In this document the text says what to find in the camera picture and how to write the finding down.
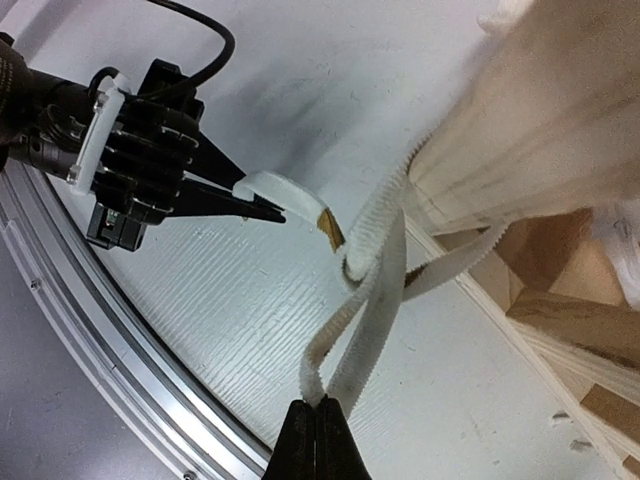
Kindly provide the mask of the bear print cushion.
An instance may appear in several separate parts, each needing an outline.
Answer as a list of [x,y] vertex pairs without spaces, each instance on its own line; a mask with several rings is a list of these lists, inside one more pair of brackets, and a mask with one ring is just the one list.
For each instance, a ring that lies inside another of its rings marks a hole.
[[378,363],[401,304],[468,271],[488,255],[507,230],[506,224],[493,224],[469,244],[408,269],[402,202],[411,163],[428,141],[423,137],[407,159],[379,183],[347,233],[316,194],[278,173],[255,172],[233,187],[234,198],[262,197],[324,233],[339,275],[350,290],[348,299],[317,330],[300,359],[300,392],[313,407],[329,397],[339,402],[344,416],[350,416]]

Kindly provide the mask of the wooden pet bed frame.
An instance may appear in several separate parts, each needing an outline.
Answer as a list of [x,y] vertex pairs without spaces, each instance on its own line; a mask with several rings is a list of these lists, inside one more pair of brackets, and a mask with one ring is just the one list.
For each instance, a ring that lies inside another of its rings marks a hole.
[[[569,214],[639,191],[639,5],[536,1],[411,162],[408,212],[430,235]],[[639,408],[639,317],[523,290],[498,325],[621,479],[614,420]]]

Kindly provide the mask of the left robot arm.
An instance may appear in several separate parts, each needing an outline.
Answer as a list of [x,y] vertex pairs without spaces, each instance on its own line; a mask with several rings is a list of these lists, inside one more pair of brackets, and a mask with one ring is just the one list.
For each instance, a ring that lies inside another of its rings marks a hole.
[[12,38],[1,38],[1,157],[93,195],[85,237],[103,249],[135,251],[148,227],[172,217],[284,219],[281,208],[262,196],[234,195],[243,171],[199,126],[205,106],[198,87],[229,62],[234,36],[177,2],[166,8],[216,32],[222,49],[189,76],[155,60],[137,91],[112,66],[88,85],[33,70]]

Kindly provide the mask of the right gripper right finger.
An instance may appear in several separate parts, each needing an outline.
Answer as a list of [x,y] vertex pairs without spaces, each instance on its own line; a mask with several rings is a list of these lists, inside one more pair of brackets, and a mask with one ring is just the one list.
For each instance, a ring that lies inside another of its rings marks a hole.
[[325,396],[315,410],[315,478],[371,480],[339,401]]

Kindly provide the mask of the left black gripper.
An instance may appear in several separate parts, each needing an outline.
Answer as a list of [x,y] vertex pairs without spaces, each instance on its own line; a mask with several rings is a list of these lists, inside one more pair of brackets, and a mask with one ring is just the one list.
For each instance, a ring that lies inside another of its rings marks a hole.
[[[227,191],[246,173],[199,133],[204,104],[194,88],[171,99],[146,98],[185,79],[177,65],[156,59],[138,94],[126,98],[92,182],[96,202],[86,232],[90,243],[135,251],[146,228],[168,216],[286,222],[283,210],[262,197],[243,200]],[[227,190],[183,181],[188,164],[191,174]]]

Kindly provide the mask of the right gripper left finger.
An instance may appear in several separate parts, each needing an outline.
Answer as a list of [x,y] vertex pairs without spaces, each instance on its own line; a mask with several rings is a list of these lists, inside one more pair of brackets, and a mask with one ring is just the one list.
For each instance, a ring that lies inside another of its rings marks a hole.
[[287,411],[264,479],[315,479],[316,422],[314,409],[294,400]]

